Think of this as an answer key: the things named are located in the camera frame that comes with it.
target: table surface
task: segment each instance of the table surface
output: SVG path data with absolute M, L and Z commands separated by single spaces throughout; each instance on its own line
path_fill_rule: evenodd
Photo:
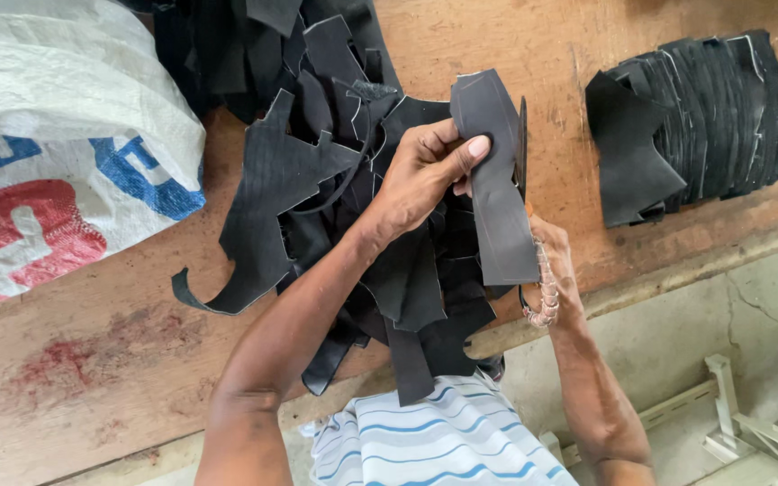
M 496 68 L 516 104 L 526 96 L 527 199 L 545 220 L 569 232 L 578 283 L 587 296 L 697 262 L 691 277 L 678 279 L 687 284 L 721 270 L 711 259 L 736 266 L 764 248 L 778 249 L 778 183 L 742 198 L 699 204 L 663 223 L 606 231 L 583 92 L 599 69 L 683 36 L 764 27 L 778 54 L 778 2 L 375 3 L 406 94 L 448 99 L 457 74 Z M 232 271 L 217 239 L 240 179 L 245 126 L 223 110 L 205 122 L 202 210 L 132 248 L 0 303 L 0 484 L 50 481 L 203 427 L 228 353 L 274 299 L 267 295 L 242 315 L 224 316 L 180 304 L 170 291 L 170 276 L 184 266 L 191 269 L 191 288 L 204 299 Z M 743 249 L 747 241 L 755 242 L 750 252 Z M 520 317 L 512 294 L 494 307 L 499 318 L 489 326 L 491 334 L 479 335 L 482 349 L 503 350 L 540 336 L 501 334 L 514 329 L 503 324 L 517 326 Z M 337 379 L 370 372 L 385 387 L 391 384 L 388 361 L 388 350 L 376 342 L 355 348 Z M 342 387 L 332 386 L 329 396 L 308 403 L 330 404 L 333 397 L 338 402 L 343 392 L 336 389 Z M 298 387 L 291 398 L 303 392 Z

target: scissor blade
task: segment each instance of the scissor blade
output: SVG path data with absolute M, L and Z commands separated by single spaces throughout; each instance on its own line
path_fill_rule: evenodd
M 527 100 L 523 96 L 518 110 L 518 149 L 515 151 L 513 179 L 524 201 L 527 196 Z

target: hand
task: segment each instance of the hand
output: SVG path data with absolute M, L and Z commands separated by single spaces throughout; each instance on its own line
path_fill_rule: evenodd
M 371 221 L 386 244 L 421 225 L 448 186 L 465 178 L 491 149 L 484 135 L 451 149 L 458 141 L 452 118 L 404 133 L 380 192 L 360 218 Z
M 575 320 L 578 316 L 584 318 L 584 306 L 578 295 L 578 285 L 575 280 L 575 269 L 572 266 L 571 251 L 569 248 L 569 236 L 566 230 L 546 223 L 539 216 L 534 215 L 534 209 L 530 203 L 526 204 L 527 216 L 530 221 L 530 233 L 542 241 L 542 247 L 548 255 L 548 263 L 556 283 L 559 309 L 556 313 L 556 325 Z M 538 284 L 529 283 L 523 285 L 524 300 L 536 312 L 542 305 L 542 290 Z

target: blue and white striped shirt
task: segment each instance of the blue and white striped shirt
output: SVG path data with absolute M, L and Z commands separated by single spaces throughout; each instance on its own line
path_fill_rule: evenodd
M 438 377 L 403 408 L 397 392 L 353 399 L 319 429 L 311 456 L 311 479 L 327 486 L 578 486 L 479 373 Z

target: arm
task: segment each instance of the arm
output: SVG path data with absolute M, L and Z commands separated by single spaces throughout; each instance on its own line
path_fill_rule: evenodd
M 566 421 L 597 482 L 621 486 L 655 484 L 650 445 L 638 414 L 602 359 L 584 318 L 566 231 L 537 216 L 530 217 L 534 236 L 544 247 L 556 278 L 559 310 L 550 327 Z M 524 289 L 525 300 L 539 301 L 537 291 Z
M 457 139 L 451 119 L 407 130 L 367 210 L 244 332 L 213 390 L 196 484 L 292 484 L 277 424 L 281 400 L 362 273 L 390 241 L 422 224 L 490 148 L 477 137 L 447 155 Z

